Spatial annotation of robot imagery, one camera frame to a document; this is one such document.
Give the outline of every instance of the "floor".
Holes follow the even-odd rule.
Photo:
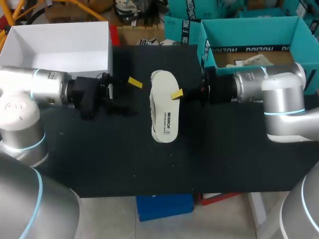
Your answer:
[[[190,214],[140,222],[135,197],[82,199],[89,222],[86,239],[255,239],[247,195],[208,206],[196,205]]]

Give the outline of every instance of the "yellow sticker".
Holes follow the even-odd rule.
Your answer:
[[[172,98],[172,100],[175,100],[175,99],[182,97],[182,96],[183,96],[183,89],[179,89],[178,91],[174,92],[171,95],[171,98]]]
[[[136,87],[139,87],[139,88],[142,88],[143,87],[143,83],[135,80],[134,78],[130,77],[129,78],[129,81],[128,81],[130,84],[132,84],[133,86],[136,86]]]

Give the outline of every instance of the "black surface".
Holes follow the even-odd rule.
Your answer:
[[[100,112],[82,121],[74,109],[42,112],[51,157],[38,169],[80,197],[289,191],[318,161],[317,142],[269,141],[259,103],[181,104],[176,141],[157,143],[151,136],[151,73],[168,70],[181,88],[198,86],[196,48],[114,48],[113,62],[115,76],[144,84],[115,92],[123,105],[141,111],[138,116]]]

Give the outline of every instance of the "teal box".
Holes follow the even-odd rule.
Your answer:
[[[285,0],[283,12],[287,16],[300,16],[315,37],[319,36],[319,6],[316,0]]]
[[[172,17],[170,12],[165,16],[165,39],[182,44],[197,45],[200,23]]]
[[[171,16],[198,21],[231,16],[244,0],[168,0]]]
[[[305,22],[297,17],[263,17],[203,20],[197,57],[202,67],[215,66],[218,75],[256,66],[218,68],[214,52],[287,51],[307,76],[305,94],[319,87],[319,44]]]
[[[244,0],[218,0],[218,18],[233,17],[237,10],[245,6]]]
[[[276,17],[286,16],[281,8],[266,8],[261,10],[247,10],[246,7],[238,13],[238,17]]]
[[[286,16],[297,16],[297,9],[299,7],[299,4],[299,0],[285,0],[282,6],[282,10]]]
[[[220,0],[168,0],[169,10],[173,17],[200,21],[214,19],[220,15],[218,2]]]

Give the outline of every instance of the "robotic arm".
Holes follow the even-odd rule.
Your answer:
[[[42,69],[0,67],[0,95],[19,92],[44,106],[73,106],[81,117],[90,120],[99,104],[112,100],[113,78],[106,73],[101,79],[77,77],[66,72]]]
[[[106,73],[101,79],[73,80],[66,72],[1,66],[0,151],[27,165],[39,165],[48,151],[38,104],[75,107],[81,118],[91,120],[100,105],[112,107],[114,83]]]
[[[260,101],[263,98],[261,84],[265,77],[285,72],[298,75],[305,88],[306,75],[298,63],[258,67],[224,76],[217,76],[215,67],[207,67],[204,70],[203,83],[196,89],[184,90],[184,99],[199,100],[202,104],[226,103],[233,99],[240,103]]]
[[[215,67],[205,69],[203,84],[184,91],[186,101],[202,104],[263,100],[267,136],[288,143],[319,141],[319,108],[305,111],[306,75],[298,63],[259,67],[249,72],[217,76]]]
[[[266,78],[262,92],[271,141],[319,141],[319,108],[305,111],[304,85],[298,75],[282,73]]]

